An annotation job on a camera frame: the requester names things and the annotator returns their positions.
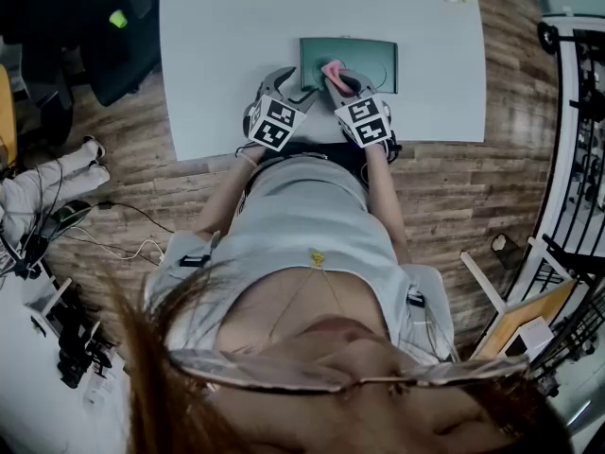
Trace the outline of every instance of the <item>yellow object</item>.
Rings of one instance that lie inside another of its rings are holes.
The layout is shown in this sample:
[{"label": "yellow object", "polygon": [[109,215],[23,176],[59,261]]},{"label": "yellow object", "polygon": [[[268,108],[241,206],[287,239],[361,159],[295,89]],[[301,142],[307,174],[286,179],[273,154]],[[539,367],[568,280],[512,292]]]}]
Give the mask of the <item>yellow object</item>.
[{"label": "yellow object", "polygon": [[124,28],[129,21],[122,10],[116,10],[110,15],[110,22],[118,28]]},{"label": "yellow object", "polygon": [[325,259],[325,254],[318,252],[311,253],[311,259],[313,259],[313,265],[316,268],[321,269],[321,266],[323,265],[323,259]]},{"label": "yellow object", "polygon": [[0,139],[7,149],[9,162],[4,166],[13,165],[17,160],[17,122],[15,120],[15,105],[12,100],[9,73],[0,64]]}]

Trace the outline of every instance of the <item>wire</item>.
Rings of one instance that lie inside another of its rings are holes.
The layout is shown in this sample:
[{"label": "wire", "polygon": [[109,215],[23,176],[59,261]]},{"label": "wire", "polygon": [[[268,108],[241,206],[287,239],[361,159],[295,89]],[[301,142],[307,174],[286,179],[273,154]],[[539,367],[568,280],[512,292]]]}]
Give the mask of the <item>wire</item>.
[{"label": "wire", "polygon": [[118,201],[106,201],[106,202],[101,202],[101,203],[107,203],[107,204],[111,204],[111,205],[120,205],[121,207],[127,207],[127,208],[131,208],[132,210],[136,210],[139,214],[143,214],[145,217],[147,217],[150,221],[152,221],[154,224],[156,224],[161,229],[164,229],[165,231],[169,232],[170,234],[174,234],[174,231],[171,231],[167,227],[164,227],[161,223],[156,222],[153,218],[151,218],[149,216],[149,214],[147,214],[146,212],[143,212],[143,210],[141,210],[139,208],[136,208],[134,205],[128,205],[127,203],[120,203]]},{"label": "wire", "polygon": [[63,165],[57,158],[55,158],[55,161],[57,162],[57,165],[59,165],[59,172],[60,172],[59,186],[57,187],[57,193],[55,194],[55,199],[53,200],[53,204],[48,209],[48,213],[46,214],[46,218],[44,219],[44,222],[42,222],[42,225],[40,226],[40,230],[42,230],[44,228],[44,225],[46,225],[46,222],[52,215],[53,209],[55,208],[55,205],[57,205],[57,199],[59,198],[59,193],[61,192],[61,186],[63,185]]},{"label": "wire", "polygon": [[129,257],[122,257],[121,255],[119,255],[119,254],[115,253],[114,251],[110,251],[110,250],[109,250],[109,249],[108,249],[108,248],[105,246],[105,244],[101,244],[101,243],[100,243],[100,242],[99,242],[99,241],[96,239],[96,237],[94,237],[94,236],[93,236],[93,235],[92,235],[90,232],[88,232],[86,229],[82,229],[81,227],[77,227],[77,226],[70,227],[70,229],[76,229],[76,230],[79,230],[79,231],[83,232],[83,233],[84,233],[84,234],[86,234],[88,237],[90,237],[90,238],[91,238],[91,239],[92,239],[92,240],[93,240],[93,241],[94,241],[96,244],[98,244],[99,246],[101,246],[101,247],[102,247],[102,248],[103,248],[105,251],[107,251],[107,252],[108,252],[108,253],[110,253],[111,255],[114,255],[115,257],[117,257],[118,259],[123,260],[123,261],[128,261],[128,260],[134,259],[134,258],[135,258],[137,255],[139,255],[139,254],[141,253],[141,251],[143,250],[143,247],[144,247],[144,246],[145,246],[145,244],[147,244],[148,242],[150,242],[150,243],[154,244],[154,245],[155,245],[155,246],[158,248],[158,251],[160,251],[160,255],[161,255],[161,257],[164,257],[164,251],[162,251],[162,248],[161,248],[161,247],[158,245],[158,243],[157,243],[155,240],[150,239],[150,238],[147,238],[147,239],[145,239],[145,240],[143,241],[143,243],[142,243],[142,244],[139,246],[139,249],[138,249],[138,251],[137,251],[136,253],[131,253],[132,255],[131,255],[131,256],[129,256]]},{"label": "wire", "polygon": [[0,248],[0,288],[4,285],[4,280],[7,276],[7,271],[12,271],[15,265],[15,260],[9,254],[6,248]]},{"label": "wire", "polygon": [[[75,227],[76,225],[79,225],[79,224],[80,224],[80,223],[81,223],[81,222],[82,222],[82,221],[83,221],[83,220],[86,218],[86,216],[88,216],[88,212],[90,212],[91,210],[93,210],[93,209],[94,209],[95,207],[97,207],[97,206],[98,206],[98,203],[97,203],[97,204],[95,204],[95,205],[90,205],[90,206],[88,206],[88,207],[86,207],[86,208],[83,208],[83,209],[81,209],[81,210],[77,210],[76,212],[74,212],[73,214],[68,215],[68,216],[67,216],[67,217],[65,217],[65,218],[62,218],[62,219],[61,219],[61,220],[60,220],[60,221],[57,223],[57,226],[55,227],[55,230],[52,232],[52,234],[51,234],[51,235],[50,235],[50,237],[48,238],[48,242],[50,243],[50,242],[52,242],[53,240],[55,240],[55,239],[57,239],[57,238],[61,237],[61,236],[62,236],[63,234],[65,234],[65,233],[66,233],[66,232],[67,232],[67,231],[68,231],[68,230],[69,230],[71,227]],[[58,236],[56,236],[57,231],[58,231],[58,230],[61,228],[61,226],[62,226],[62,225],[63,225],[63,224],[64,224],[64,223],[65,223],[67,220],[69,220],[69,219],[70,219],[70,218],[72,218],[72,217],[78,216],[78,215],[80,215],[80,214],[82,214],[82,213],[84,213],[84,212],[86,212],[86,213],[87,213],[87,214],[86,214],[84,217],[82,217],[80,220],[78,220],[78,221],[77,221],[75,224],[68,225],[67,227],[65,227],[65,229],[64,229],[63,231],[61,231],[61,233],[60,233]]]},{"label": "wire", "polygon": [[235,150],[235,158],[237,158],[237,155],[239,154],[240,151],[242,151],[246,148],[258,148],[258,147],[262,147],[262,145],[254,142],[254,141],[249,141],[243,147],[239,147],[238,149]]},{"label": "wire", "polygon": [[[117,249],[119,251],[123,251],[125,253],[134,253],[133,251],[128,251],[127,249],[123,249],[121,247],[118,246],[112,246],[109,244],[99,244],[98,242],[93,242],[92,240],[85,240],[83,238],[76,238],[76,237],[71,237],[71,236],[62,236],[63,238],[68,238],[70,240],[77,240],[78,242],[86,242],[87,244],[95,244],[95,245],[102,245],[103,247],[110,247],[112,249]],[[139,257],[141,257],[141,259],[145,259],[147,262],[150,262],[151,264],[153,264],[154,266],[159,266],[160,264],[149,259],[148,257],[142,255],[141,253],[139,253]]]},{"label": "wire", "polygon": [[26,242],[22,248],[22,251],[24,251],[27,247],[27,244],[29,243],[29,240],[31,239],[31,237],[34,235],[34,232],[36,232],[36,229],[38,229],[38,226],[40,225],[40,221],[42,220],[42,217],[44,215],[44,210],[43,210],[43,190],[42,190],[42,175],[40,174],[40,170],[38,169],[38,167],[36,166],[36,172],[38,173],[38,183],[40,184],[40,212],[38,212],[37,217],[34,221],[34,224],[31,227],[31,231],[29,231],[29,236],[27,236]]}]

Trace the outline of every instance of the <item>gold necklace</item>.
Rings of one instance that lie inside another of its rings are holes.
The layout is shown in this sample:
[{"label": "gold necklace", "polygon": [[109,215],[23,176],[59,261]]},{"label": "gold necklace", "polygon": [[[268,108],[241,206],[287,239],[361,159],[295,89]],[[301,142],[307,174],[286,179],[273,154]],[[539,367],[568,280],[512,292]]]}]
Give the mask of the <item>gold necklace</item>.
[{"label": "gold necklace", "polygon": [[311,268],[309,269],[309,271],[305,275],[305,277],[302,279],[302,281],[299,283],[298,287],[294,291],[294,294],[292,294],[292,296],[288,300],[287,304],[285,305],[284,309],[282,310],[282,312],[280,313],[280,315],[277,317],[277,320],[275,320],[275,323],[273,324],[273,326],[271,327],[271,330],[268,333],[268,342],[270,342],[270,340],[271,340],[271,338],[273,336],[273,333],[275,332],[275,328],[277,327],[277,324],[284,317],[285,313],[288,311],[288,309],[290,308],[290,306],[294,302],[294,299],[296,298],[296,296],[298,295],[298,293],[301,292],[301,289],[303,289],[304,284],[306,283],[306,281],[309,279],[309,277],[311,276],[311,274],[315,270],[320,270],[321,273],[323,274],[323,277],[325,278],[326,282],[328,283],[328,288],[330,288],[330,291],[332,292],[332,295],[334,296],[334,299],[337,302],[338,309],[340,310],[340,313],[344,314],[344,309],[342,307],[342,303],[338,299],[337,292],[334,289],[334,287],[332,286],[332,283],[330,282],[330,278],[328,277],[328,274],[326,273],[326,270],[323,268],[323,261],[324,260],[325,260],[325,254],[324,253],[320,253],[318,251],[313,251],[311,253]]}]

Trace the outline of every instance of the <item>wooden floor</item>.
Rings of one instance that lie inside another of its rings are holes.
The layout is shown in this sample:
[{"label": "wooden floor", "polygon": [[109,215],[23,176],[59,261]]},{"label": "wooden floor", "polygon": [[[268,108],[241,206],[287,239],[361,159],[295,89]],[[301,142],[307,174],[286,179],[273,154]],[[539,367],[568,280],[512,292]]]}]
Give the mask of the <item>wooden floor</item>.
[{"label": "wooden floor", "polygon": [[[505,273],[490,251],[501,232],[520,245],[531,234],[545,192],[557,117],[557,70],[536,39],[536,0],[479,0],[487,57],[488,99],[483,146],[405,143],[393,164],[416,263],[437,267],[450,298],[458,347],[471,345],[493,308],[458,255],[471,253],[501,291]],[[464,92],[464,83],[460,83]],[[161,75],[136,96],[102,108],[86,86],[74,90],[74,129],[66,149],[86,134],[107,148],[112,180],[91,197],[148,211],[170,229],[195,227],[196,216],[231,157],[175,161]],[[134,211],[94,210],[82,224],[100,241],[136,251],[152,237],[165,248],[170,234]],[[88,239],[83,233],[70,236]],[[145,253],[159,259],[152,246]],[[153,266],[113,259],[99,247],[67,238],[47,255],[59,277],[70,276],[88,297],[107,291],[110,273],[125,292],[141,287]]]}]

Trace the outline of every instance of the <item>brown hair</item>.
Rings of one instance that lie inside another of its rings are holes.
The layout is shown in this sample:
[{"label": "brown hair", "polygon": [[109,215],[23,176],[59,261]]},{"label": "brown hair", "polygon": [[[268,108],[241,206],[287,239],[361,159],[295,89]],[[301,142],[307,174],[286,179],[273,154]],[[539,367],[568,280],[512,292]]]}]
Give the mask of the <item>brown hair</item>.
[{"label": "brown hair", "polygon": [[[143,293],[134,304],[117,292],[113,295],[129,353],[130,454],[251,452],[206,401],[204,382],[175,368],[164,346],[179,314],[216,286],[209,277],[208,271],[196,272],[147,304]],[[528,380],[509,377],[464,390],[517,440],[501,452],[573,452],[559,417]]]}]

